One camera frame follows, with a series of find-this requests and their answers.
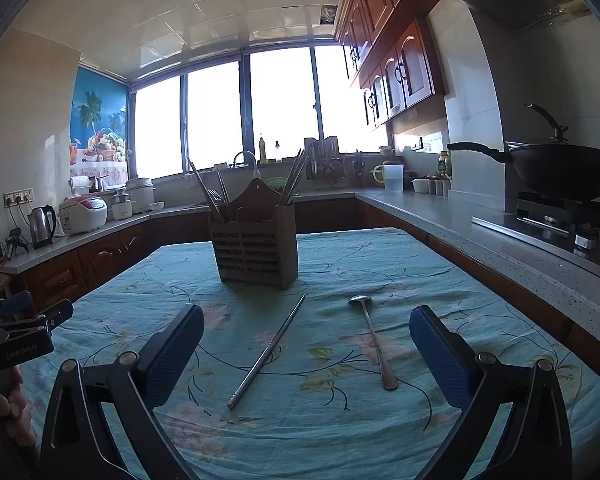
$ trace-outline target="power outlet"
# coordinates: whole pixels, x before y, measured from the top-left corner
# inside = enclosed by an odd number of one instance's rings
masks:
[[[18,205],[19,203],[26,204],[27,202],[33,202],[33,189],[21,189],[20,191],[4,193],[3,198],[5,208]]]

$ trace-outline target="ceiling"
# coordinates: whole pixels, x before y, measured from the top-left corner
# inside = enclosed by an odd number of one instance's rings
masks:
[[[333,36],[339,0],[30,0],[13,27],[70,46],[84,64],[133,81],[177,62],[255,43]]]

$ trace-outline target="countertop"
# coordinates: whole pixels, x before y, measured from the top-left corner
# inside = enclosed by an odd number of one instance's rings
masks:
[[[313,190],[301,193],[295,200],[337,198],[357,198],[444,240],[525,287],[600,341],[600,278],[542,249],[471,222],[472,216],[492,214],[493,210],[441,196],[413,191],[395,194],[384,189]],[[19,274],[80,245],[148,219],[207,210],[204,205],[176,206],[107,222],[97,231],[58,238],[51,246],[19,254],[5,264],[2,272]]]

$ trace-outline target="spoon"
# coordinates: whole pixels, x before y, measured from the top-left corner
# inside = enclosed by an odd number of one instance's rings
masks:
[[[380,342],[378,341],[378,336],[376,335],[376,331],[374,330],[374,327],[371,324],[369,313],[366,311],[367,301],[371,301],[371,296],[354,296],[353,298],[349,298],[350,304],[359,303],[360,305],[362,305],[362,311],[365,313],[366,323],[369,325],[369,330],[371,330],[371,337],[374,340],[374,345],[376,345],[378,363],[380,363],[380,378],[382,379],[382,387],[385,390],[395,390],[398,387],[398,381],[395,379],[394,371],[391,370],[391,365],[389,364],[389,361],[386,360],[386,357],[384,357],[384,354],[382,353],[382,347],[380,346]]]

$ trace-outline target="window frame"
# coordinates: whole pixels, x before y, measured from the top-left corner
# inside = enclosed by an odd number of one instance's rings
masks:
[[[242,124],[242,149],[255,153],[255,140],[253,136],[253,108],[251,105],[251,54],[257,52],[268,52],[271,50],[283,50],[287,48],[307,48],[311,59],[312,77],[314,80],[314,97],[315,97],[315,113],[317,120],[318,138],[324,139],[324,128],[322,123],[322,104],[320,102],[320,82],[318,78],[317,63],[315,58],[316,46],[340,46],[335,40],[315,40],[311,42],[289,42],[283,44],[267,44],[251,46],[242,49],[240,52],[232,52],[229,54],[221,54],[218,56],[209,57],[203,60],[194,60],[190,63],[178,65],[168,70],[163,70],[159,73],[148,75],[141,80],[136,81],[129,87],[128,105],[127,105],[127,145],[128,151],[128,173],[129,178],[138,177],[136,168],[136,92],[147,86],[154,85],[165,79],[170,79],[175,76],[180,76],[180,145],[182,156],[182,173],[188,173],[189,163],[189,124],[188,124],[188,105],[189,105],[189,74],[220,64],[237,61],[238,62],[238,90],[240,93],[240,122]],[[251,157],[245,160],[248,166],[253,166]],[[158,177],[155,180],[159,182],[163,179],[168,180],[175,176],[180,176],[182,173],[174,175],[166,175]]]

